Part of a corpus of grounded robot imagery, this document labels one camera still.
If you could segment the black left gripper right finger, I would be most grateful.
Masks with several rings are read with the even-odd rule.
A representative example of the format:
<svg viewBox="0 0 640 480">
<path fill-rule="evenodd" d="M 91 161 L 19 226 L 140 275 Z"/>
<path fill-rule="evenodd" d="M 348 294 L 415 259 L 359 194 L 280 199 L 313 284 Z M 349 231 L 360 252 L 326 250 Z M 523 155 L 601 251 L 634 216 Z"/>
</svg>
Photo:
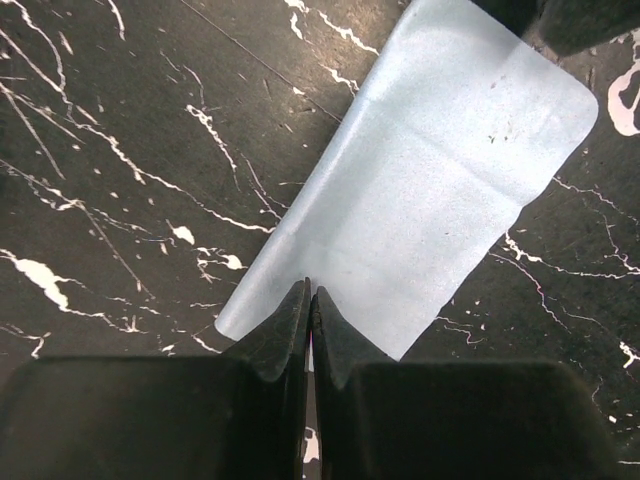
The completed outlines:
<svg viewBox="0 0 640 480">
<path fill-rule="evenodd" d="M 616 479 L 589 393 L 547 361 L 395 361 L 341 314 L 311 304 L 325 479 Z"/>
</svg>

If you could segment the light blue cleaning cloth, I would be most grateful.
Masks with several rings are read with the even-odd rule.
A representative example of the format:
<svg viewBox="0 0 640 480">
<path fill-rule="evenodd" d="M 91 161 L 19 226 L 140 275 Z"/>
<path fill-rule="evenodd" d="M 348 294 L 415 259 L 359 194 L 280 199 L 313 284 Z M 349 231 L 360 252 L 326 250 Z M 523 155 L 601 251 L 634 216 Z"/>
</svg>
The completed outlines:
<svg viewBox="0 0 640 480">
<path fill-rule="evenodd" d="M 306 278 L 402 357 L 597 116 L 583 84 L 475 4 L 410 3 L 217 330 L 241 339 Z"/>
</svg>

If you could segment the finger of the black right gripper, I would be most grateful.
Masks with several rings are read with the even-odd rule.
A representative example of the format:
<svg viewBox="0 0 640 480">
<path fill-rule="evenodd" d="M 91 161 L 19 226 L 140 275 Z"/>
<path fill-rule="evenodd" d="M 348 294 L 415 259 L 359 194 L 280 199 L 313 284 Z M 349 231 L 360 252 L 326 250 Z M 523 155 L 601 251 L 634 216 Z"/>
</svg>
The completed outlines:
<svg viewBox="0 0 640 480">
<path fill-rule="evenodd" d="M 559 56 L 639 27 L 639 0 L 478 0 L 475 5 L 520 38 L 534 32 Z"/>
</svg>

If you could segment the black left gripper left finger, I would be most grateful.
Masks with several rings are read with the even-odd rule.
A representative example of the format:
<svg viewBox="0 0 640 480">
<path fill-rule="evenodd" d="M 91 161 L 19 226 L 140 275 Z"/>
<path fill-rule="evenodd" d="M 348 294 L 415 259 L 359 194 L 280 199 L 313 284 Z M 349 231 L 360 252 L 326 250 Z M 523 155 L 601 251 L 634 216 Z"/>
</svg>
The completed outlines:
<svg viewBox="0 0 640 480">
<path fill-rule="evenodd" d="M 297 479 L 311 288 L 226 351 L 52 357 L 1 393 L 5 479 Z"/>
</svg>

